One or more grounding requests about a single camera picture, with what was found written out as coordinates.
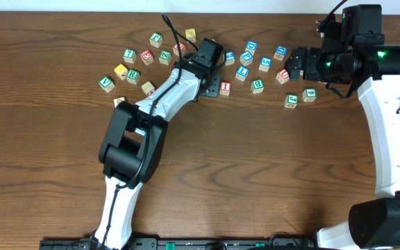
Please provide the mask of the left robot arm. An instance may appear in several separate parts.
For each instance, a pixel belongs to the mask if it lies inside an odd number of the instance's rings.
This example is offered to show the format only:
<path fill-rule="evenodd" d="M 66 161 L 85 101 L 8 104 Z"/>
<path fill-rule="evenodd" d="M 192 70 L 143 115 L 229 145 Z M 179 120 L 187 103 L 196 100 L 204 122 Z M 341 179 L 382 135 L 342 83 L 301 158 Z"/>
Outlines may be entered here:
<path fill-rule="evenodd" d="M 122 102 L 112 114 L 99 152 L 106 199 L 92 249 L 122 249 L 128 242 L 138 194 L 155 172 L 172 117 L 207 91 L 217 60 L 184 57 L 167 80 L 145 99 Z"/>

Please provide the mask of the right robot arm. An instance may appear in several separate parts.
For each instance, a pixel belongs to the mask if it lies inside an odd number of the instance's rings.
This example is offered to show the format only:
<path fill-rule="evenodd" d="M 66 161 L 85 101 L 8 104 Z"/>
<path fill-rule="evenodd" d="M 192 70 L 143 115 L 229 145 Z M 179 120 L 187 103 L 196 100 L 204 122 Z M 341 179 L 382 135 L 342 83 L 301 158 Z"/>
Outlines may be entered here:
<path fill-rule="evenodd" d="M 376 164 L 376 197 L 351 207 L 346 222 L 321 228 L 320 249 L 400 248 L 400 45 L 387 45 L 378 4 L 346 6 L 318 21 L 320 48 L 297 47 L 285 62 L 292 80 L 346 84 L 367 117 Z"/>

